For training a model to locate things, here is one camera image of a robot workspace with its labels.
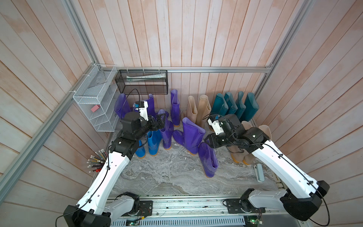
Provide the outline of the lilac purple boot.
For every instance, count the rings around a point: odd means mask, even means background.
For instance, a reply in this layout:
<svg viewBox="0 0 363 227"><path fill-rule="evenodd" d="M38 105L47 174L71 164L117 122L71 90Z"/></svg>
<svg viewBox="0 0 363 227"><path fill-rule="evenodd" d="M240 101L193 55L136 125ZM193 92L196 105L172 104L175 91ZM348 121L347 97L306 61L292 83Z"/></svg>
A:
<svg viewBox="0 0 363 227"><path fill-rule="evenodd" d="M197 155L206 130L193 123L189 118L182 120L183 131L174 130L172 136L174 140L185 147L192 155Z"/></svg>
<svg viewBox="0 0 363 227"><path fill-rule="evenodd" d="M171 121L168 120L168 113L160 109L158 114L164 114L162 119L164 120L164 128L160 129L162 140L163 140L163 148L170 149L172 146L172 133L174 131L174 125Z"/></svg>

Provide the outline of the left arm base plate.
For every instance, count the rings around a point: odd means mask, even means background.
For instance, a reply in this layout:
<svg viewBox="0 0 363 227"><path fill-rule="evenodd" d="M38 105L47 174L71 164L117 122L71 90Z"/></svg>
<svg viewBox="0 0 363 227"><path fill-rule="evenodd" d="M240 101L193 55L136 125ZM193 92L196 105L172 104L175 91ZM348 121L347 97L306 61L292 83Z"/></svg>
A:
<svg viewBox="0 0 363 227"><path fill-rule="evenodd" d="M133 208L129 213L124 214L124 217L147 217L152 215L153 201L135 201Z"/></svg>

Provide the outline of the large blue boot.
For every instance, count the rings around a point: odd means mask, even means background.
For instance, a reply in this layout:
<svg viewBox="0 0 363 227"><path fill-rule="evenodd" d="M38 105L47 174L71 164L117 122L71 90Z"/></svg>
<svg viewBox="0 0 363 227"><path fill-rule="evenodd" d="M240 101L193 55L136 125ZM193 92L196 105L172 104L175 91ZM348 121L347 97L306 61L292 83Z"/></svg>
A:
<svg viewBox="0 0 363 227"><path fill-rule="evenodd" d="M160 130L149 131L147 133L148 151L151 156L157 155L161 139Z"/></svg>

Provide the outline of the large beige boot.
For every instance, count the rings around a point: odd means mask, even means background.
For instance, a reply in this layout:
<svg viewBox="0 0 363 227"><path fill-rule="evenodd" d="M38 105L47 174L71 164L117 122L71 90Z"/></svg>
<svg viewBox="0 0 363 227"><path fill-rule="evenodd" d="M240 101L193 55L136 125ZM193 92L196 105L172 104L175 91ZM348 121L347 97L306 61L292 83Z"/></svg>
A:
<svg viewBox="0 0 363 227"><path fill-rule="evenodd" d="M267 125L260 125L259 129L262 130L272 140L272 133ZM254 162L255 159L256 157L253 154L248 154L244 157L243 163L250 165Z"/></svg>

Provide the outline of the large purple boot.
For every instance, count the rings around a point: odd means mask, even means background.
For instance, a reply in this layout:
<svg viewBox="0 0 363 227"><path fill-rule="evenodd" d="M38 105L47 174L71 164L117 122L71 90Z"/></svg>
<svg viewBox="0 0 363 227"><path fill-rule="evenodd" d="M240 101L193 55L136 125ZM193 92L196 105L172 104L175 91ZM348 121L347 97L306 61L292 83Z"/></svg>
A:
<svg viewBox="0 0 363 227"><path fill-rule="evenodd" d="M207 143L202 142L199 145L198 155L206 176L208 178L214 177L219 166L214 149L212 149Z"/></svg>

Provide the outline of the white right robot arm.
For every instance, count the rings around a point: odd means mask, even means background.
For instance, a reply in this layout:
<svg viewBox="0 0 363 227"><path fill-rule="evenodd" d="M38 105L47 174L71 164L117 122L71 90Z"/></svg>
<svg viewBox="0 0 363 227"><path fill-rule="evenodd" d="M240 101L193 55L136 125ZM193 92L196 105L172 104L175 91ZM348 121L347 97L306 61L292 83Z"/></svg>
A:
<svg viewBox="0 0 363 227"><path fill-rule="evenodd" d="M252 213L257 209L271 208L286 211L297 220L307 221L326 203L324 196L330 186L302 171L277 148L261 128L246 129L237 123L234 114L208 114L204 118L214 131L205 139L211 148L237 146L263 162L287 186L280 191L250 188L240 197L237 206L239 210Z"/></svg>

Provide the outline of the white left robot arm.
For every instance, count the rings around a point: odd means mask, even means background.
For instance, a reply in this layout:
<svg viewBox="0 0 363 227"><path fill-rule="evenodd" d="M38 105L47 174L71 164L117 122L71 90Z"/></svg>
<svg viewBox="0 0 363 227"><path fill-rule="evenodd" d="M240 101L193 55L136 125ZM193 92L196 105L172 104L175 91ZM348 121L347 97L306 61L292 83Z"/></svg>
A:
<svg viewBox="0 0 363 227"><path fill-rule="evenodd" d="M62 218L69 227L108 227L124 214L142 216L139 196L124 193L107 204L120 174L141 147L140 140L150 131L165 127L166 113L143 117L129 112L122 119L122 129L108 148L108 158L90 188L76 205L69 205Z"/></svg>

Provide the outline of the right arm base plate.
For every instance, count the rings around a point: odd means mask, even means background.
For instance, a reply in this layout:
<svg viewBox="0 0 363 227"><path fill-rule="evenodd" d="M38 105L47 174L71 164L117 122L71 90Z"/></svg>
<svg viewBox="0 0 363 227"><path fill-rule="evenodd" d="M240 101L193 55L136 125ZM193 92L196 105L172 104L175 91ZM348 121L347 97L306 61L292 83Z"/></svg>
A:
<svg viewBox="0 0 363 227"><path fill-rule="evenodd" d="M227 207L229 214L261 214L266 212L265 208L256 208L248 200L244 199L225 199L222 204Z"/></svg>

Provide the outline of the small blue boot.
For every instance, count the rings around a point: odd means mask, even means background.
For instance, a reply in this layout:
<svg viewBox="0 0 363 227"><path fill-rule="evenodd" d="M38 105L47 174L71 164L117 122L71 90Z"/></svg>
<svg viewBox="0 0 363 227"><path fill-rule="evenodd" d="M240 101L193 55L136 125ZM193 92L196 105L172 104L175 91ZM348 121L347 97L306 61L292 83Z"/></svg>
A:
<svg viewBox="0 0 363 227"><path fill-rule="evenodd" d="M135 154L138 158L142 159L145 157L146 155L146 151L145 151L145 145L143 144L143 142L140 140L139 141L139 147L138 149L136 150Z"/></svg>

